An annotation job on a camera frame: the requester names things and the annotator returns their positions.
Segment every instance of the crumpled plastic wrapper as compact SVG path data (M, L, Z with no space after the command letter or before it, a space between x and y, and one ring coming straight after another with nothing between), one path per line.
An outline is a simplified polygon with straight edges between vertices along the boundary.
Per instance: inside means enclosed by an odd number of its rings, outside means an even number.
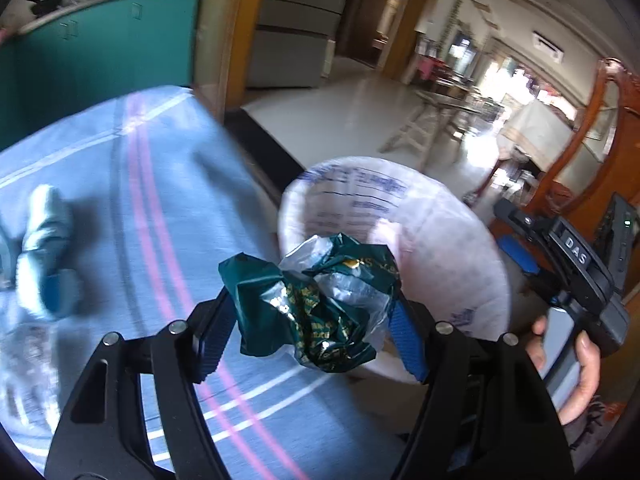
M24 323L0 342L0 420L8 429L52 434L60 420L56 327Z
M376 356L401 286L388 247L343 234L311 237L279 267L240 253L218 270L234 298L243 354L267 356L292 345L300 364L325 372L346 372Z

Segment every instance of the green plastic wrapper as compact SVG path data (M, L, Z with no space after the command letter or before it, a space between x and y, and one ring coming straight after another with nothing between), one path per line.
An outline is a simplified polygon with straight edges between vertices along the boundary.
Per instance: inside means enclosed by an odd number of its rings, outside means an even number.
M369 297L383 298L388 309L401 286L396 262L384 245L361 244L345 234L328 240L330 250L302 272L244 253L220 263L238 313L243 354L264 357L290 344L300 364L325 372L346 372L376 356L364 341L370 309L323 294L316 279L370 290ZM351 290L339 292L348 298Z

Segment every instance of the doorway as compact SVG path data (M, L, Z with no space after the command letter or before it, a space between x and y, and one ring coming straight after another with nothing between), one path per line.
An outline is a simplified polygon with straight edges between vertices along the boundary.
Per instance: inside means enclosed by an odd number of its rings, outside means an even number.
M402 0L347 0L338 28L338 53L375 67Z

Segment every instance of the black floor mat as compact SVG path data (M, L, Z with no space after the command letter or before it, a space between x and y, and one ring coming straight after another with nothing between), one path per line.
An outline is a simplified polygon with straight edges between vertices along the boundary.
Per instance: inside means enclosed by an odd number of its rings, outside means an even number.
M225 128L280 193L304 171L298 161L242 108L225 113Z

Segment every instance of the teal cabinet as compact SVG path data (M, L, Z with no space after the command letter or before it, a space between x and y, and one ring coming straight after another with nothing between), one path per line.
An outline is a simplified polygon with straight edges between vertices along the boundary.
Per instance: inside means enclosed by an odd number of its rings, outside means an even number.
M0 49L13 81L0 89L0 128L16 123L15 142L129 92L189 86L197 9L198 0L108 0L19 36Z

